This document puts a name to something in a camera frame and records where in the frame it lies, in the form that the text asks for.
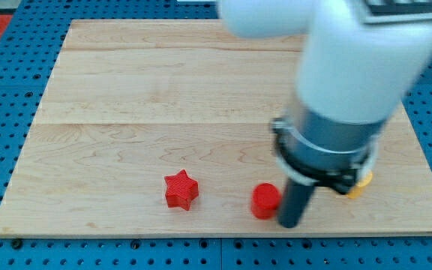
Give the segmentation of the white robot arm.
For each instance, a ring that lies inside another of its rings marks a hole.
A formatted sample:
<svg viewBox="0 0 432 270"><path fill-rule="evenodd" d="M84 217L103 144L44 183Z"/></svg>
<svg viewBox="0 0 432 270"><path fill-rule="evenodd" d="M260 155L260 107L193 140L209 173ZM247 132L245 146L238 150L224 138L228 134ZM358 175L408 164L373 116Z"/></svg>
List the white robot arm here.
<svg viewBox="0 0 432 270"><path fill-rule="evenodd" d="M348 194L373 168L378 139L432 56L432 1L221 0L240 38L307 37L294 89L271 123L287 176L277 213L295 227L316 187Z"/></svg>

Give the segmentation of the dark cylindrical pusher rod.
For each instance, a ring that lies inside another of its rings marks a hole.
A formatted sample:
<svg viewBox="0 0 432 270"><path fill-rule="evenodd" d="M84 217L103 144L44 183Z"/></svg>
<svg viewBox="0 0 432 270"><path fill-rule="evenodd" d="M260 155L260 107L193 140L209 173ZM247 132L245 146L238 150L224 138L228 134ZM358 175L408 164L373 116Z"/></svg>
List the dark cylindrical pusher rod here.
<svg viewBox="0 0 432 270"><path fill-rule="evenodd" d="M277 210L277 222L285 228L296 227L315 189L314 185L303 185L288 178Z"/></svg>

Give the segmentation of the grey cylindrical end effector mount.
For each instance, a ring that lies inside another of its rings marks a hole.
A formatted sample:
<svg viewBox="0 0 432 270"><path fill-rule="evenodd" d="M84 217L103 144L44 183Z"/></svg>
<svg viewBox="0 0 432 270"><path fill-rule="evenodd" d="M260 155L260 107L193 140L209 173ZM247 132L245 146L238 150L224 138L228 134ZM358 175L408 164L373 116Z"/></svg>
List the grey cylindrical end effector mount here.
<svg viewBox="0 0 432 270"><path fill-rule="evenodd" d="M271 123L277 163L300 185L348 194L372 173L383 125L332 120L293 95L283 116Z"/></svg>

